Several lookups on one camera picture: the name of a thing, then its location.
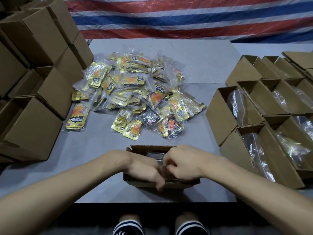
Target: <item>red stripe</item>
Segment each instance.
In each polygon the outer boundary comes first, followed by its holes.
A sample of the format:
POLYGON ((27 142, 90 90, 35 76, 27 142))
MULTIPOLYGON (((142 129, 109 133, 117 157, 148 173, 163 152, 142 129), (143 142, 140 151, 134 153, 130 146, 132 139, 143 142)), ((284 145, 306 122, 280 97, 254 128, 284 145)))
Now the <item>red stripe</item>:
POLYGON ((82 30, 85 39, 167 38, 192 39, 218 36, 260 35, 313 26, 313 17, 285 21, 215 27, 195 30, 116 29, 82 30))
POLYGON ((255 5, 282 0, 146 0, 103 2, 93 0, 66 1, 70 11, 115 11, 121 13, 145 13, 185 9, 233 7, 255 5))

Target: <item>leg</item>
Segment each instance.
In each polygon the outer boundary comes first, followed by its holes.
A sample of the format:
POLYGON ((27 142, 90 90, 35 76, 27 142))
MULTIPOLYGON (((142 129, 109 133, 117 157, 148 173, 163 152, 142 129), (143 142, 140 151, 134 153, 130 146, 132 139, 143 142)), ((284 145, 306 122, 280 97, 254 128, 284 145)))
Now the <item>leg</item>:
POLYGON ((119 218, 113 235, 144 235, 140 224, 140 217, 137 214, 125 214, 119 218))
POLYGON ((176 218, 175 235, 208 235, 195 213, 184 212, 176 218))

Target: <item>person's right hand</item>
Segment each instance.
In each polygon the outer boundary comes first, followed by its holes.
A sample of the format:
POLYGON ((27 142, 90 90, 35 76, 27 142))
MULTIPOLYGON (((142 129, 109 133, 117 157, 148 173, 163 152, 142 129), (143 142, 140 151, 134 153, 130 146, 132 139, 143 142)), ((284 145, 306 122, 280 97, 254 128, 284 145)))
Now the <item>person's right hand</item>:
POLYGON ((178 179, 207 177, 217 180, 228 160, 188 145, 171 148, 164 156, 164 166, 178 179))

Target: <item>forearm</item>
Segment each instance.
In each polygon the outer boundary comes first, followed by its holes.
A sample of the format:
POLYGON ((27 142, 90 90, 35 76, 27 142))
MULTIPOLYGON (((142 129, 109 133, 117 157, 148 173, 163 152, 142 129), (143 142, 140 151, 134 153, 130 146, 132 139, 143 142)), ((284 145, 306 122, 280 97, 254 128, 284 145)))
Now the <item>forearm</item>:
POLYGON ((295 190, 257 176, 227 161, 216 176, 220 183, 245 201, 284 234, 311 234, 313 202, 295 190))
POLYGON ((113 155, 103 155, 4 197, 0 200, 0 234, 36 234, 122 167, 113 155))

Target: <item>person's right arm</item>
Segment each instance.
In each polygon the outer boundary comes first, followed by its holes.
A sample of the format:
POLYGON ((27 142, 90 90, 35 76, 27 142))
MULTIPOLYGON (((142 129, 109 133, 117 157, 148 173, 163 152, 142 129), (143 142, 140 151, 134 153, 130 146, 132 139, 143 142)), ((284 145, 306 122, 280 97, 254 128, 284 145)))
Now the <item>person's right arm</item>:
POLYGON ((178 179, 205 177, 221 184, 283 234, 313 234, 313 200, 224 157, 179 145, 165 155, 164 165, 178 179))

